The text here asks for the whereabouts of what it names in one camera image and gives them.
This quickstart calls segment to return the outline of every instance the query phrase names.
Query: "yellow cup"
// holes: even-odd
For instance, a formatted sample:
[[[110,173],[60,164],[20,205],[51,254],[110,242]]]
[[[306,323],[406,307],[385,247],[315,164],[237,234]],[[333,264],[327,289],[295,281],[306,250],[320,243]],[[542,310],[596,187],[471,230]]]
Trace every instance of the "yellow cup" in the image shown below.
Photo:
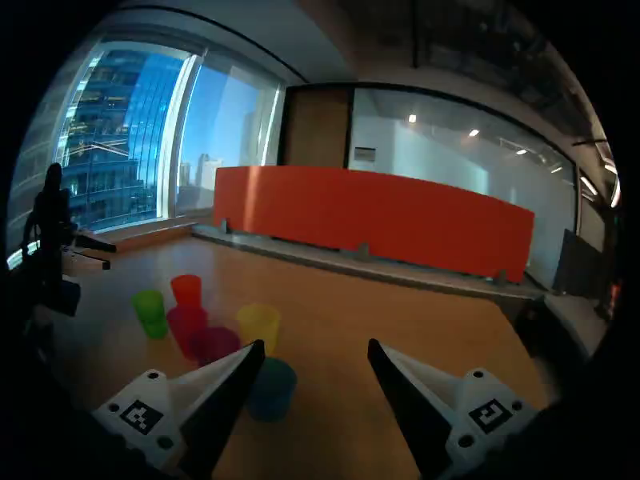
[[[261,339],[265,343],[265,354],[272,355],[278,340],[280,312],[268,305],[245,305],[235,316],[240,329],[240,338],[246,345]]]

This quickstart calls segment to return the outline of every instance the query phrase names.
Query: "orange cup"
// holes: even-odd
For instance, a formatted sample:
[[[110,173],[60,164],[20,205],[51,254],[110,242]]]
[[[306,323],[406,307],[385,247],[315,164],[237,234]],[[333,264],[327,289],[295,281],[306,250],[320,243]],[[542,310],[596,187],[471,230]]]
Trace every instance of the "orange cup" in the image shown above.
[[[202,280],[197,275],[180,275],[171,280],[178,305],[202,307]]]

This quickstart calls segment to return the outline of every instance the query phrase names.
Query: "red cup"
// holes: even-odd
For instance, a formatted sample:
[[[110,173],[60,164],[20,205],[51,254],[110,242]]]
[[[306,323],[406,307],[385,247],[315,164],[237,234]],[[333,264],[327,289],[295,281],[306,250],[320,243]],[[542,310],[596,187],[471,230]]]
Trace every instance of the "red cup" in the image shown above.
[[[206,312],[199,306],[178,305],[169,310],[166,319],[182,354],[189,360],[196,360],[190,340],[206,328]]]
[[[198,364],[204,366],[240,350],[240,338],[228,328],[210,326],[191,336],[189,348]]]
[[[197,275],[180,275],[171,280],[178,305],[202,306],[202,280]]]

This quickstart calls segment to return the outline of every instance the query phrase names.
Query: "table surface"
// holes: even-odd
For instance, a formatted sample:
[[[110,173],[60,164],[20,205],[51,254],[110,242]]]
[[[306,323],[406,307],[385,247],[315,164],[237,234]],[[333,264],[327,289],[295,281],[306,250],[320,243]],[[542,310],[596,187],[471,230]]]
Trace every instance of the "table surface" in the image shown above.
[[[455,375],[483,366],[537,408],[548,403],[536,368],[500,309],[485,299],[440,294],[317,270],[185,237],[112,257],[112,270],[79,278],[75,318],[52,318],[54,370],[87,409],[149,368],[170,378],[193,370],[171,336],[149,340],[130,304],[140,290],[202,277],[211,325],[235,328],[246,304],[282,315],[275,356],[298,374],[286,419],[239,418],[215,478],[417,478],[393,413],[366,358],[376,338]]]

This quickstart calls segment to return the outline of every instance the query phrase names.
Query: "glass partition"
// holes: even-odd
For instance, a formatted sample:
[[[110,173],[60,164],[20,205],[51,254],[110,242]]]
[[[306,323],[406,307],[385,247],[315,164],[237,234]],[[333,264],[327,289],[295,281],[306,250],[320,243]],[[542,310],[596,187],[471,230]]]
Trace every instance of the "glass partition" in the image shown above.
[[[534,212],[527,272],[551,288],[564,230],[575,228],[575,171],[540,137],[444,98],[356,89],[350,148],[352,170],[444,183]]]

